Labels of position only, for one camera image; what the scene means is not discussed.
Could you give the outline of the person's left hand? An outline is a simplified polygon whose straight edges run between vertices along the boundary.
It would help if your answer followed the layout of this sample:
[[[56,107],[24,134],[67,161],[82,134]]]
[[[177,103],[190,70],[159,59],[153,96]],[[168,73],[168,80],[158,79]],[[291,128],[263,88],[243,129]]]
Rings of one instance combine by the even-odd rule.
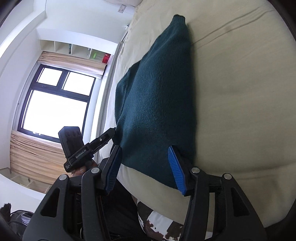
[[[86,171],[88,171],[93,167],[98,167],[98,164],[93,160],[87,161],[82,164],[75,164],[71,171],[71,176],[76,177],[76,176],[83,175]]]

